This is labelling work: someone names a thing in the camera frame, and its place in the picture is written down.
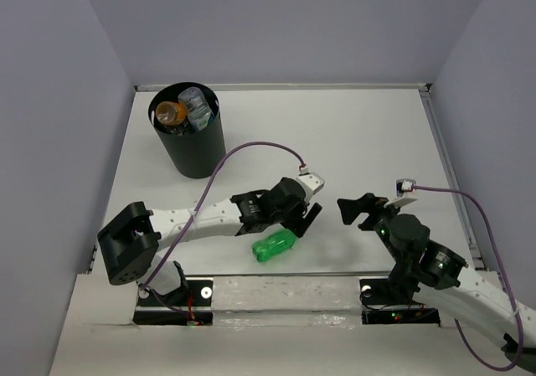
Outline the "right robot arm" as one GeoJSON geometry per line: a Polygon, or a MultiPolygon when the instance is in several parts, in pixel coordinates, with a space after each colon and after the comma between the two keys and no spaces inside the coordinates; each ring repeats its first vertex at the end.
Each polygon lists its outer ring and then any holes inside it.
{"type": "Polygon", "coordinates": [[[366,193],[358,199],[337,201],[342,221],[373,231],[394,259],[385,282],[387,296],[396,302],[417,300],[467,325],[499,347],[514,367],[535,371],[535,311],[518,301],[512,291],[487,281],[467,261],[430,237],[430,229],[402,208],[417,200],[413,191],[388,199],[366,193]]]}

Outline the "clear bottle white-green label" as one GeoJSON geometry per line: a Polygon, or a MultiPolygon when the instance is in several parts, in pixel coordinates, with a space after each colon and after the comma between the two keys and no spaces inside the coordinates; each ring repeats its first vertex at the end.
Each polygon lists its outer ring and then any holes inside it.
{"type": "Polygon", "coordinates": [[[178,95],[187,108],[188,120],[196,131],[202,131],[213,120],[214,114],[198,87],[189,87],[178,95]]]}

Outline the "orange juice bottle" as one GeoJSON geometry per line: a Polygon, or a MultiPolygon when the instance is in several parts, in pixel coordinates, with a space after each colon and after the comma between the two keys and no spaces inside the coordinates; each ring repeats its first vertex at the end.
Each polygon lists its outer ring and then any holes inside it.
{"type": "Polygon", "coordinates": [[[157,105],[155,116],[164,126],[178,126],[187,119],[188,108],[179,101],[163,101],[157,105]]]}

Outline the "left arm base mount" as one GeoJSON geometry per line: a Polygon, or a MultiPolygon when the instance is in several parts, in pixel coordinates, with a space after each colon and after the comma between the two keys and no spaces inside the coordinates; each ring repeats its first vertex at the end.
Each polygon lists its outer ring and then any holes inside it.
{"type": "Polygon", "coordinates": [[[133,322],[140,326],[211,326],[212,277],[187,277],[187,285],[166,296],[138,292],[133,322]]]}

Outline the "clear bottle black label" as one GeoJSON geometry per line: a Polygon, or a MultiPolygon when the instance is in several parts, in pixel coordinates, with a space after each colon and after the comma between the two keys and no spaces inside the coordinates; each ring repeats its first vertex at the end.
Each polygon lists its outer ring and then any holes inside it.
{"type": "Polygon", "coordinates": [[[195,129],[189,124],[178,126],[164,126],[162,129],[165,133],[174,136],[187,136],[192,135],[196,132],[195,129]]]}

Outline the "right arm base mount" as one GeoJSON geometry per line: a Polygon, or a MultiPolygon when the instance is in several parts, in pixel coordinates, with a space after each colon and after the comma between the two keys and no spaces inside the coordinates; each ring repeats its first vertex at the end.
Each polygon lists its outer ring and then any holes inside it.
{"type": "Polygon", "coordinates": [[[361,320],[365,326],[441,324],[440,314],[435,308],[391,291],[384,278],[360,279],[359,300],[361,320]]]}

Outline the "green plastic bottle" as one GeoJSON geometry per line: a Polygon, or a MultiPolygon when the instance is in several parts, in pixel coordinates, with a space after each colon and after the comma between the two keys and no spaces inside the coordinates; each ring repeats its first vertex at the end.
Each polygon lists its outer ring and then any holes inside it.
{"type": "Polygon", "coordinates": [[[273,257],[291,250],[296,241],[297,237],[289,229],[281,229],[256,241],[251,246],[251,251],[257,262],[267,262],[273,257]]]}

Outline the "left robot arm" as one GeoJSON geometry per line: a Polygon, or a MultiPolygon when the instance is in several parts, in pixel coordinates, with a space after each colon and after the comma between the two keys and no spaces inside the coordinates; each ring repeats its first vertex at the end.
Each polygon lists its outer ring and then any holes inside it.
{"type": "Polygon", "coordinates": [[[322,209],[311,200],[324,184],[315,173],[306,173],[202,209],[147,209],[142,201],[130,203],[97,235],[108,281],[113,286],[137,283],[175,305],[184,298],[184,278],[178,263],[164,259],[161,251],[170,252],[181,242],[260,234],[273,225],[301,237],[322,209]]]}

